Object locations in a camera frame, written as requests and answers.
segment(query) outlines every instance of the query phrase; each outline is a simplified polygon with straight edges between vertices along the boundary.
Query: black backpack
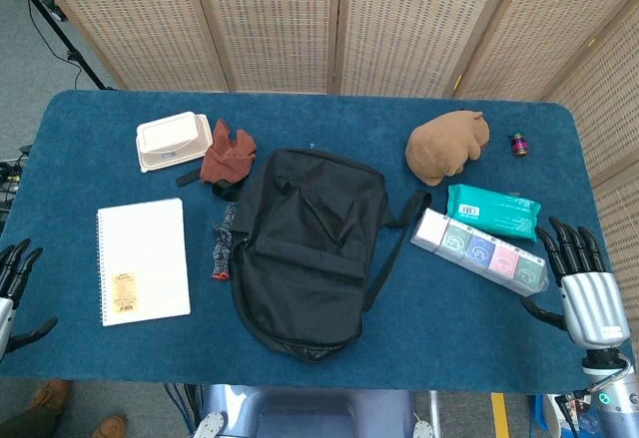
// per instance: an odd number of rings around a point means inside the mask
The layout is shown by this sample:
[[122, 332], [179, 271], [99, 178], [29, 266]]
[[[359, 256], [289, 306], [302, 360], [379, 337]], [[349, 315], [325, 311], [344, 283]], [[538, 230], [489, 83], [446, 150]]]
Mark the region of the black backpack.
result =
[[405, 226], [430, 205], [416, 192], [399, 220], [383, 175], [312, 150], [278, 150], [242, 191], [232, 226], [231, 276], [240, 318], [271, 350], [320, 361], [361, 335], [399, 252], [371, 288], [381, 226]]

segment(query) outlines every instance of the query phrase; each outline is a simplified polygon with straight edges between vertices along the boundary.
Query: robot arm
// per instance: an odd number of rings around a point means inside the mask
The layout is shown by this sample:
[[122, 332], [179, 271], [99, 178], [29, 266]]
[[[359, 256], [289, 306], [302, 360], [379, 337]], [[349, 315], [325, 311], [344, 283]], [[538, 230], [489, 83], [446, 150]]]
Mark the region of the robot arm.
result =
[[639, 382], [630, 359], [617, 349], [630, 337], [630, 329], [614, 275], [606, 271], [590, 231], [582, 226], [577, 231], [556, 218], [550, 218], [550, 224], [559, 245], [542, 227], [536, 231], [548, 253], [564, 314], [543, 310], [527, 297], [521, 302], [532, 316], [567, 331], [586, 350], [582, 366], [591, 382], [556, 401], [575, 437], [566, 403], [592, 394], [607, 438], [639, 438]]
[[42, 248], [34, 249], [20, 261], [22, 253], [29, 246], [30, 240], [22, 240], [18, 245], [9, 245], [0, 251], [0, 360], [10, 353], [29, 343], [38, 341], [49, 333], [58, 322], [53, 317], [45, 321], [38, 329], [20, 335], [11, 335], [16, 310], [27, 286], [33, 264], [42, 254]]

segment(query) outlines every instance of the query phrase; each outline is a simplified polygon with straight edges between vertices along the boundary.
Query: white notebook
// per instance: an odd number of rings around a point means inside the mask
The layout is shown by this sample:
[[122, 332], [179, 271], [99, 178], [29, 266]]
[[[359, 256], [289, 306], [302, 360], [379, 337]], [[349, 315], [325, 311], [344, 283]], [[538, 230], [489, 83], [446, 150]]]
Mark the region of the white notebook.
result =
[[191, 313], [182, 201], [99, 209], [102, 324]]

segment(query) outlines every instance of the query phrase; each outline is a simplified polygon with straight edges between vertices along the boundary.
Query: colorful box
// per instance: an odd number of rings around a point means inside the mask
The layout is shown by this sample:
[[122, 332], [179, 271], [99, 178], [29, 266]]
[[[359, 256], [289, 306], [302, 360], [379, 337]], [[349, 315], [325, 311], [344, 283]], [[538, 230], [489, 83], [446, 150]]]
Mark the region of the colorful box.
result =
[[488, 266], [488, 272], [498, 278], [511, 280], [515, 276], [519, 262], [519, 248], [505, 241], [498, 240], [495, 252]]
[[410, 241], [521, 295], [548, 287], [546, 260], [432, 209]]
[[435, 253], [457, 263], [466, 255], [466, 249], [471, 237], [472, 226], [464, 225], [460, 221], [451, 219], [441, 240], [441, 245]]
[[410, 241], [428, 251], [436, 251], [446, 233], [449, 220], [433, 209], [426, 209]]
[[490, 265], [496, 242], [497, 239], [494, 236], [474, 229], [466, 249], [466, 255], [461, 261], [462, 266], [473, 271], [487, 269]]

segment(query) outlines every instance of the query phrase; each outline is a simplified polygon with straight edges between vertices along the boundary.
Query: backpack strap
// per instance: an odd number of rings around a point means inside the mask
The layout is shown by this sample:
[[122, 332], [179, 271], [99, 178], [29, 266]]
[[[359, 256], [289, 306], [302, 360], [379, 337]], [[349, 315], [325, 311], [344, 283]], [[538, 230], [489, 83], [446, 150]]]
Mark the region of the backpack strap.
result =
[[372, 304], [375, 302], [375, 298], [377, 297], [377, 294], [379, 293], [379, 291], [385, 284], [386, 279], [390, 275], [390, 271], [392, 270], [392, 265], [394, 264], [395, 259], [397, 258], [397, 255], [399, 254], [399, 250], [401, 249], [403, 240], [405, 239], [406, 233], [408, 232], [408, 225], [412, 222], [412, 220], [415, 217], [418, 217], [423, 214], [426, 208], [430, 206], [430, 200], [431, 200], [431, 197], [428, 192], [424, 192], [424, 191], [415, 192], [410, 198], [410, 200], [408, 201], [408, 203], [406, 204], [406, 207], [404, 207], [403, 212], [401, 213], [401, 217], [399, 217], [399, 219], [395, 219], [390, 213], [388, 206], [386, 206], [386, 210], [384, 211], [381, 224], [383, 226], [389, 226], [393, 228], [403, 227], [404, 231], [401, 234], [401, 238], [397, 241], [397, 244], [393, 248], [392, 252], [383, 263], [383, 267], [381, 268], [379, 275], [375, 279], [374, 284], [368, 290], [363, 303], [364, 311], [370, 310], [370, 308], [372, 307]]
[[[191, 182], [194, 182], [199, 178], [200, 169], [195, 169], [193, 171], [187, 172], [183, 176], [179, 176], [176, 179], [176, 185], [178, 187], [183, 187], [186, 184], [190, 184]], [[242, 185], [244, 184], [245, 179], [246, 177], [236, 183], [231, 183], [229, 181], [225, 181], [224, 179], [220, 179], [217, 182], [211, 183], [211, 185], [213, 186], [213, 193], [224, 201], [237, 202], [240, 199], [240, 192], [242, 191]]]

